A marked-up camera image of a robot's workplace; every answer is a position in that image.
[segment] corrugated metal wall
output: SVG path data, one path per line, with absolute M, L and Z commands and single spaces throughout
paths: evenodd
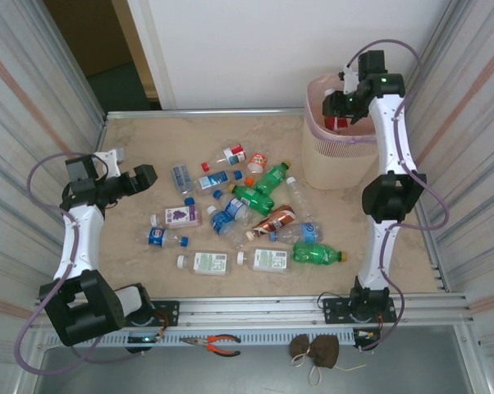
M 428 78 L 409 110 L 411 149 L 451 207 L 435 234 L 447 284 L 464 291 L 494 373 L 494 0 L 457 2 L 428 54 Z M 430 222 L 442 209 L 422 197 Z
M 92 152 L 103 114 L 47 19 L 31 0 L 0 0 L 0 392 L 12 371 L 12 345 L 42 283 L 59 259 L 60 215 L 26 198 L 30 168 L 51 153 Z M 58 203 L 62 160 L 40 169 L 37 196 Z

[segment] green soda bottle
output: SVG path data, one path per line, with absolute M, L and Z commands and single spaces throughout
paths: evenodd
M 263 176 L 256 184 L 254 188 L 263 195 L 270 195 L 273 190 L 280 185 L 284 179 L 286 179 L 287 170 L 290 167 L 290 162 L 285 161 L 281 164 L 271 168 L 267 174 Z
M 274 207 L 274 201 L 267 195 L 262 195 L 255 189 L 247 186 L 229 185 L 229 191 L 242 203 L 250 206 L 255 211 L 267 216 Z
M 297 242 L 293 247 L 293 260 L 299 263 L 329 265 L 333 264 L 335 261 L 346 261 L 347 253 L 339 252 L 327 245 Z

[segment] beige tabletop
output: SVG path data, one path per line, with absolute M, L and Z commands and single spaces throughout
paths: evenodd
M 152 297 L 196 296 L 309 296 L 323 291 L 348 293 L 364 262 L 368 239 L 368 220 L 364 215 L 361 190 L 376 176 L 374 168 L 354 188 L 337 191 L 315 190 L 306 184 L 300 162 L 302 117 L 203 117 L 116 119 L 108 124 L 104 150 L 125 148 L 122 171 L 143 163 L 152 164 L 158 174 L 156 183 L 143 193 L 125 197 L 109 209 L 101 235 L 100 270 L 113 288 L 141 282 Z M 292 161 L 289 175 L 305 184 L 324 230 L 323 243 L 347 252 L 345 263 L 313 266 L 293 262 L 289 273 L 254 272 L 234 263 L 226 277 L 194 275 L 176 267 L 178 254 L 187 250 L 233 249 L 210 227 L 207 207 L 213 197 L 195 196 L 202 209 L 204 224 L 176 230 L 190 238 L 189 248 L 161 249 L 147 245 L 145 232 L 151 213 L 165 207 L 181 206 L 183 199 L 172 183 L 171 166 L 185 162 L 190 175 L 203 175 L 199 166 L 227 141 L 247 141 L 269 152 L 271 166 L 281 160 Z M 275 206 L 289 202 L 286 185 L 272 194 Z M 408 218 L 414 222 L 414 214 Z M 290 250 L 289 245 L 257 240 L 246 246 L 265 245 Z M 418 231 L 402 229 L 397 238 L 391 278 L 404 292 L 436 291 L 423 239 Z

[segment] trash can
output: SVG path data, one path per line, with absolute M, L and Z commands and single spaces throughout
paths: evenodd
M 358 185 L 375 162 L 377 138 L 371 117 L 345 129 L 328 130 L 322 115 L 328 89 L 343 90 L 343 82 L 336 75 L 326 75 L 307 87 L 302 164 L 305 180 L 315 189 L 346 189 Z

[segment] pliers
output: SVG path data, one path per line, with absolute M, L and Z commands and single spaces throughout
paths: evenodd
M 241 339 L 239 337 L 235 337 L 234 335 L 221 334 L 221 335 L 217 335 L 215 337 L 213 337 L 213 336 L 207 337 L 207 339 L 204 339 L 204 338 L 181 338 L 181 341 L 188 343 L 190 345 L 206 346 L 208 351 L 211 351 L 212 353 L 220 355 L 221 357 L 235 357 L 237 355 L 240 355 L 240 352 L 238 350 L 235 350 L 235 351 L 222 350 L 222 349 L 218 349 L 217 347 L 212 345 L 212 343 L 215 341 L 234 341 L 234 342 L 241 343 Z

